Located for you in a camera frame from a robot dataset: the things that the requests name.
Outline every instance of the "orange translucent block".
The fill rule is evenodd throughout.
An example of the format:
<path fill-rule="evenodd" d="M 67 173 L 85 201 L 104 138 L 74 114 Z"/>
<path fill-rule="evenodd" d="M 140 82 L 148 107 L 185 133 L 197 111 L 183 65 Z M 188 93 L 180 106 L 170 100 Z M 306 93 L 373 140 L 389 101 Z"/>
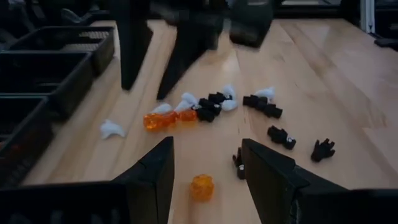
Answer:
<path fill-rule="evenodd" d="M 206 174 L 194 177 L 190 185 L 190 191 L 194 201 L 210 201 L 214 192 L 213 178 Z"/>
<path fill-rule="evenodd" d="M 195 110 L 186 110 L 180 113 L 180 120 L 182 122 L 196 121 L 198 119 Z"/>
<path fill-rule="evenodd" d="M 173 111 L 171 113 L 163 115 L 163 126 L 164 127 L 172 127 L 175 126 L 178 120 L 178 114 Z"/>
<path fill-rule="evenodd" d="M 158 131 L 164 128 L 163 115 L 161 114 L 147 114 L 144 116 L 144 127 L 148 131 Z"/>

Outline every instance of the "wooden tabletop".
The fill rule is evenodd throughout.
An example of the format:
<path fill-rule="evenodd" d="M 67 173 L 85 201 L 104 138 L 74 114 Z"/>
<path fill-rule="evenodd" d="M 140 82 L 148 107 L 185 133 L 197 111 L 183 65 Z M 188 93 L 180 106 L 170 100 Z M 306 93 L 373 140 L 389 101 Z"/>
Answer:
<path fill-rule="evenodd" d="M 236 177 L 231 159 L 242 138 L 293 157 L 349 189 L 398 187 L 396 52 L 376 47 L 372 37 L 343 20 L 276 20 L 258 52 L 232 46 L 222 35 L 219 49 L 199 59 L 165 102 L 176 106 L 186 91 L 207 97 L 231 83 L 239 107 L 210 124 L 148 133 L 142 118 L 158 105 L 157 89 L 176 35 L 163 22 L 150 26 L 154 35 L 133 89 L 121 90 L 116 52 L 24 184 L 109 180 L 165 136 L 174 136 L 170 223 L 259 223 L 246 182 Z M 274 102 L 284 110 L 281 119 L 242 106 L 244 95 L 270 86 L 275 87 Z M 105 119 L 120 124 L 127 136 L 102 140 Z M 293 151 L 270 141 L 266 132 L 271 125 L 297 140 Z M 313 145 L 325 138 L 336 142 L 336 154 L 314 164 Z M 198 174 L 211 175 L 216 184 L 214 198 L 206 204 L 194 204 L 188 196 L 187 186 Z"/>

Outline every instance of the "wooden table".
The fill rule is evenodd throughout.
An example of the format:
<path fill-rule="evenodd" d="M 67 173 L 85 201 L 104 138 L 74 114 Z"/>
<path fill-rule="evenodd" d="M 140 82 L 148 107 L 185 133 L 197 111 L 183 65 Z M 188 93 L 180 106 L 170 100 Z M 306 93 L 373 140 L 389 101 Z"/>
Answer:
<path fill-rule="evenodd" d="M 396 52 L 376 47 L 372 37 L 343 20 L 276 20 L 259 52 L 233 47 L 222 35 L 219 49 L 198 60 L 166 102 L 176 106 L 186 91 L 207 97 L 232 83 L 238 109 L 222 112 L 211 124 L 148 133 L 142 117 L 158 104 L 157 89 L 176 34 L 163 22 L 150 26 L 154 36 L 132 91 L 121 90 L 117 52 L 24 184 L 109 180 L 165 136 L 174 136 L 170 223 L 259 223 L 246 182 L 238 180 L 231 160 L 242 138 L 293 157 L 349 189 L 398 187 Z M 284 110 L 279 120 L 241 106 L 244 95 L 269 86 L 275 87 L 274 101 Z M 105 119 L 119 123 L 127 137 L 102 140 Z M 293 151 L 269 140 L 271 125 L 297 140 Z M 314 164 L 314 142 L 325 138 L 336 142 L 336 154 Z M 191 202 L 187 192 L 198 174 L 209 174 L 216 183 L 213 200 L 203 205 Z"/>

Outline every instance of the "wood grain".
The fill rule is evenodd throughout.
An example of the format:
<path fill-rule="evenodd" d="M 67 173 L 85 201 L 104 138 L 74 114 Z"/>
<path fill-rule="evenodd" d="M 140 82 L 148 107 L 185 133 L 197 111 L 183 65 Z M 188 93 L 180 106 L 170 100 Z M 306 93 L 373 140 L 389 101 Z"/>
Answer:
<path fill-rule="evenodd" d="M 276 20 L 258 51 L 233 46 L 222 34 L 218 50 L 195 62 L 165 102 L 176 106 L 186 91 L 207 97 L 231 83 L 240 106 L 222 112 L 211 124 L 148 133 L 142 117 L 159 103 L 155 96 L 176 35 L 163 22 L 150 26 L 154 36 L 132 91 L 121 91 L 114 59 L 24 184 L 109 180 L 165 136 L 174 136 L 169 223 L 260 223 L 247 184 L 237 179 L 231 160 L 242 138 L 293 157 L 298 165 L 349 189 L 398 187 L 396 52 L 376 47 L 372 37 L 339 19 Z M 275 87 L 274 102 L 284 110 L 281 119 L 241 106 L 244 95 L 269 86 Z M 104 119 L 119 123 L 127 136 L 102 140 Z M 297 140 L 293 151 L 269 140 L 271 125 Z M 313 145 L 325 138 L 336 142 L 336 154 L 314 164 Z M 215 180 L 209 204 L 190 200 L 187 186 L 198 174 Z"/>

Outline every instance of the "white curved piece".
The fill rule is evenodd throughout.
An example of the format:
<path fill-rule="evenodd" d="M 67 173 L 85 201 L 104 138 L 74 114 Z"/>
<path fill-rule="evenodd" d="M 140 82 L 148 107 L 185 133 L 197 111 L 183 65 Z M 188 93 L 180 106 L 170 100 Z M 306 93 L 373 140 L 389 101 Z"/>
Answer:
<path fill-rule="evenodd" d="M 155 114 L 167 114 L 168 112 L 172 111 L 173 108 L 168 104 L 168 103 L 163 103 L 153 109 L 150 113 L 155 113 Z"/>
<path fill-rule="evenodd" d="M 112 134 L 118 134 L 122 137 L 126 136 L 126 133 L 123 131 L 123 128 L 120 127 L 120 125 L 117 125 L 108 119 L 106 119 L 105 122 L 101 125 L 101 133 L 102 139 L 106 139 Z"/>
<path fill-rule="evenodd" d="M 191 93 L 184 93 L 181 99 L 190 103 L 192 106 L 199 104 L 199 101 Z"/>
<path fill-rule="evenodd" d="M 266 97 L 268 100 L 274 99 L 275 96 L 275 88 L 272 86 L 270 88 L 265 88 L 263 90 L 259 90 L 255 93 L 256 96 Z"/>
<path fill-rule="evenodd" d="M 221 108 L 224 111 L 231 111 L 237 107 L 238 107 L 238 102 L 236 100 L 224 100 L 224 102 L 221 103 Z"/>
<path fill-rule="evenodd" d="M 236 100 L 236 92 L 231 84 L 224 86 L 223 94 L 224 96 L 232 96 L 232 100 Z"/>
<path fill-rule="evenodd" d="M 187 101 L 183 100 L 181 101 L 177 107 L 174 109 L 175 112 L 179 113 L 185 110 L 189 110 L 192 107 L 192 105 L 190 103 L 188 103 Z"/>

